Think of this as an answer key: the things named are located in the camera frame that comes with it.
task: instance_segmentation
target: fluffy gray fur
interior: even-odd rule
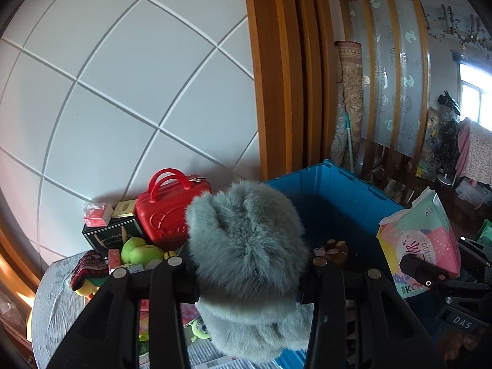
[[[306,349],[312,306],[295,294],[308,249],[296,209],[256,182],[205,193],[188,207],[189,247],[197,265],[198,310],[215,346],[266,362],[282,349]]]

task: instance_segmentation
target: one-eyed green toy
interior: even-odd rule
[[[207,326],[203,322],[203,319],[200,317],[191,322],[191,331],[194,334],[194,336],[191,338],[191,341],[196,341],[198,339],[210,339],[210,336],[207,333]]]

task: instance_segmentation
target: tissue package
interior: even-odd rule
[[[434,190],[426,188],[410,209],[382,219],[377,234],[398,293],[403,298],[428,290],[404,274],[399,263],[412,254],[445,269],[450,278],[459,276],[461,257],[449,219]]]

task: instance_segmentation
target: hanging clothes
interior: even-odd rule
[[[458,133],[459,128],[456,119],[451,119],[441,125],[442,143],[436,151],[436,158],[441,161],[442,169],[448,174],[453,171],[459,156]]]
[[[459,123],[458,176],[469,177],[475,182],[492,184],[492,132],[470,118]]]

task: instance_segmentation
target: black gift box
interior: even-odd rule
[[[108,249],[116,248],[121,250],[123,247],[123,236],[121,235],[122,226],[125,227],[129,238],[142,237],[149,243],[136,216],[113,218],[109,221],[109,224],[104,227],[84,226],[82,234],[93,249],[99,252],[103,258],[107,258]]]

